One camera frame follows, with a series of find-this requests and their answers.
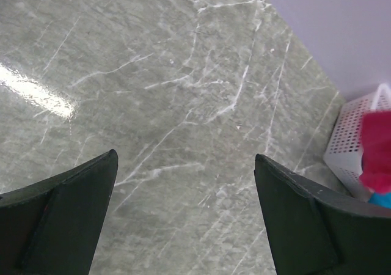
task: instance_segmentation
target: marble countertop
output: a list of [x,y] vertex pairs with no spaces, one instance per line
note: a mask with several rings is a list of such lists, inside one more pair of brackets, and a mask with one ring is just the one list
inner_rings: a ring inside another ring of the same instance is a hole
[[275,274],[256,153],[343,191],[343,99],[267,0],[0,0],[0,84],[0,193],[119,154],[91,274]]

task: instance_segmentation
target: red cloth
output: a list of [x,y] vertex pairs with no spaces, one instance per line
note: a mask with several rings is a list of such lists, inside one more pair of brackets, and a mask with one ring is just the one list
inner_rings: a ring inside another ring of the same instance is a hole
[[364,168],[360,181],[378,194],[391,193],[391,111],[364,115],[361,144]]

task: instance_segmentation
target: plastic basket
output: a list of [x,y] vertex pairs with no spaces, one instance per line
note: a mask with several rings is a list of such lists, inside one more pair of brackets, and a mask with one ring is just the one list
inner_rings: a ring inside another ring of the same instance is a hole
[[362,173],[360,129],[362,116],[368,111],[391,109],[391,90],[381,84],[377,91],[342,106],[335,123],[324,162],[357,199],[367,201],[371,193],[359,181]]

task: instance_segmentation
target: white basket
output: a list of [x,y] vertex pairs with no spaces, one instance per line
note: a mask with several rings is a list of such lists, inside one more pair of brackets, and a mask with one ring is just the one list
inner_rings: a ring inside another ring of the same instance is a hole
[[391,90],[381,84],[377,91],[342,106],[324,162],[357,199],[367,201],[371,193],[359,181],[362,173],[361,120],[364,113],[391,109]]

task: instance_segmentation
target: perforated basket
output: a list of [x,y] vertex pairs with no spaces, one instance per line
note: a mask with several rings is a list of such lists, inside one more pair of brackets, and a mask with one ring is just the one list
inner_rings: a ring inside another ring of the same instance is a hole
[[357,199],[367,201],[371,193],[359,181],[362,173],[360,130],[362,116],[368,111],[391,109],[391,90],[381,84],[377,91],[342,106],[335,123],[324,162]]

